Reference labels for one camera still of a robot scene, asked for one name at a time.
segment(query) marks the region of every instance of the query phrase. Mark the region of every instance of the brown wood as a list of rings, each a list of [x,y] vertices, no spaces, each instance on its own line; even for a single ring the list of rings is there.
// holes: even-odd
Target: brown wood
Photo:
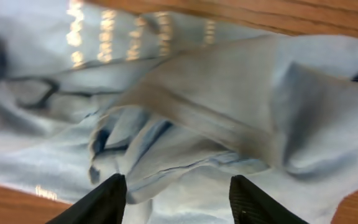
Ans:
[[[185,12],[288,35],[358,37],[358,0],[92,0],[142,13]],[[0,188],[0,224],[45,223],[69,205]],[[358,192],[346,198],[334,224],[358,223]]]

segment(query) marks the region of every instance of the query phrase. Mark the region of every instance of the wooden table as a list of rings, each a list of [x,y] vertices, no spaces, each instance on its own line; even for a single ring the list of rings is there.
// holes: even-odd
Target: wooden table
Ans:
[[[358,0],[92,0],[131,12],[185,12],[288,35],[358,37]],[[0,188],[0,224],[45,223],[69,205]],[[358,192],[346,198],[333,221],[358,223]]]

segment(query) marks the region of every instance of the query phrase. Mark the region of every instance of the cloth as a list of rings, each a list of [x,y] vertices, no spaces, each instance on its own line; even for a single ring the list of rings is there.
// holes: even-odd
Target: cloth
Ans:
[[[72,203],[119,172],[148,224],[233,223],[236,174],[309,223],[358,189],[358,39],[57,0],[0,0],[0,39],[0,185]]]

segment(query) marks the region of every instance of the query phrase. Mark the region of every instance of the garment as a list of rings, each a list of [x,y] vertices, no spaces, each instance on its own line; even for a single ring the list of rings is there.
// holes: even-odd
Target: garment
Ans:
[[[358,189],[358,39],[57,0],[0,0],[0,39],[0,185],[76,202],[119,172],[149,224],[233,223],[236,174],[309,223]]]

